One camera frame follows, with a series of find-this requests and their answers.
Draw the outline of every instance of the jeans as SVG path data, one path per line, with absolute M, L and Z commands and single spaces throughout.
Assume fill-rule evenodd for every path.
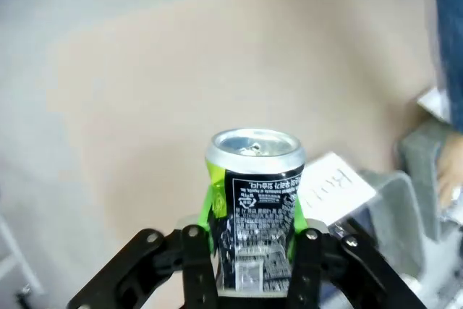
M 463 133 L 463 0 L 436 0 L 443 73 L 446 76 L 451 120 Z

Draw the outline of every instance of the gray floor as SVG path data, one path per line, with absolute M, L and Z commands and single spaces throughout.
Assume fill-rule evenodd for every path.
M 115 251 L 59 115 L 47 112 L 46 49 L 67 33 L 175 0 L 0 0 L 0 212 L 51 304 L 62 308 Z

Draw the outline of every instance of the can label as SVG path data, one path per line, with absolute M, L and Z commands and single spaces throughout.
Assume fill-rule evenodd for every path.
M 217 194 L 225 198 L 226 216 L 218 219 L 216 237 L 226 288 L 288 289 L 291 266 L 286 249 L 303 169 L 280 174 L 224 171 L 224 195 Z

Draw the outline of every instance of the can lid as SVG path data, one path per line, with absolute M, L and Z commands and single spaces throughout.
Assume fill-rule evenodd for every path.
M 233 172 L 277 174 L 303 165 L 305 152 L 292 135 L 275 130 L 242 128 L 214 135 L 206 158 Z

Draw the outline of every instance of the hand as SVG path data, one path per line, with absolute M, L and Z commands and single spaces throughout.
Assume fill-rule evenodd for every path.
M 438 160 L 438 181 L 441 207 L 447 208 L 454 189 L 463 185 L 463 134 L 453 132 L 446 139 Z

